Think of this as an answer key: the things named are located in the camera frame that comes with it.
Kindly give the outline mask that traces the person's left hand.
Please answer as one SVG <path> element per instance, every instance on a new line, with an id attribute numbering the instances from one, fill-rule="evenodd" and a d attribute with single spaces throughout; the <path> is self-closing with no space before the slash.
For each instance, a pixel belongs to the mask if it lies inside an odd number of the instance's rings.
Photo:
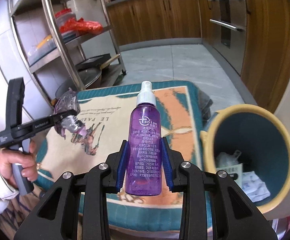
<path id="1" fill-rule="evenodd" d="M 3 148 L 0 150 L 0 174 L 7 183 L 17 189 L 17 183 L 12 172 L 12 164 L 21 164 L 23 170 L 21 175 L 28 181 L 35 181 L 38 177 L 36 164 L 36 143 L 31 140 L 29 144 L 29 154 L 25 155 L 20 151 L 13 151 Z"/>

